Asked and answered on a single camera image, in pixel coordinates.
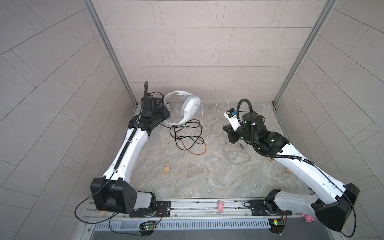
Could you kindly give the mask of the white grey headphones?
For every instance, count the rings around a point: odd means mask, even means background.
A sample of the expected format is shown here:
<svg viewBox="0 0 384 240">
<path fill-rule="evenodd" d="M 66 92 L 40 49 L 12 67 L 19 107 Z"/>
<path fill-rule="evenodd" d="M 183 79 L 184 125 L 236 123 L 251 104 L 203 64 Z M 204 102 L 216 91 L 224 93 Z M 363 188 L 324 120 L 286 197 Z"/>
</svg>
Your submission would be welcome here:
<svg viewBox="0 0 384 240">
<path fill-rule="evenodd" d="M 182 99 L 185 100 L 182 105 L 183 119 L 179 123 L 171 123 L 168 121 L 170 118 L 168 118 L 167 120 L 165 120 L 165 122 L 171 126 L 179 126 L 179 125 L 186 124 L 197 113 L 201 105 L 201 99 L 192 93 L 188 93 L 185 91 L 174 91 L 165 95 L 164 105 L 168 104 L 168 100 L 172 95 L 180 96 Z"/>
</svg>

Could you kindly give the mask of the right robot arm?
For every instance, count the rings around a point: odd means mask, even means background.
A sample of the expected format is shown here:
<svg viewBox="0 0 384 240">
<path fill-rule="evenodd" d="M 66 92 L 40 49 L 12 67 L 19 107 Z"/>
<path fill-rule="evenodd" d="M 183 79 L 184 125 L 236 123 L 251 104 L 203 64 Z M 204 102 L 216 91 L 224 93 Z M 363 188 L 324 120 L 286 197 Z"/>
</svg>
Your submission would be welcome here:
<svg viewBox="0 0 384 240">
<path fill-rule="evenodd" d="M 302 155 L 293 144 L 277 132 L 270 132 L 264 118 L 256 112 L 239 117 L 234 109 L 224 113 L 229 125 L 223 127 L 229 142 L 244 141 L 259 155 L 274 159 L 287 167 L 313 191 L 313 195 L 292 194 L 273 189 L 265 198 L 262 209 L 275 216 L 286 211 L 316 217 L 324 226 L 341 232 L 350 215 L 355 215 L 355 203 L 360 190 L 354 184 L 344 184 L 321 170 Z"/>
</svg>

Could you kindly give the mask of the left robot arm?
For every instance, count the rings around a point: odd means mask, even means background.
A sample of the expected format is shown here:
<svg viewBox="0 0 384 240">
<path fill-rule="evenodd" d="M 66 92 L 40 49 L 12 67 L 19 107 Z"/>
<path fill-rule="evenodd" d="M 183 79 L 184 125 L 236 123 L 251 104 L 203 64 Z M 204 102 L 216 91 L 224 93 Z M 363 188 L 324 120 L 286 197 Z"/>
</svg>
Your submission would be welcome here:
<svg viewBox="0 0 384 240">
<path fill-rule="evenodd" d="M 170 117 L 164 97 L 146 94 L 141 109 L 128 124 L 124 142 L 102 178 L 94 178 L 91 192 L 97 210 L 120 214 L 152 216 L 156 211 L 156 195 L 140 192 L 131 185 L 131 175 L 140 151 L 152 130 Z"/>
</svg>

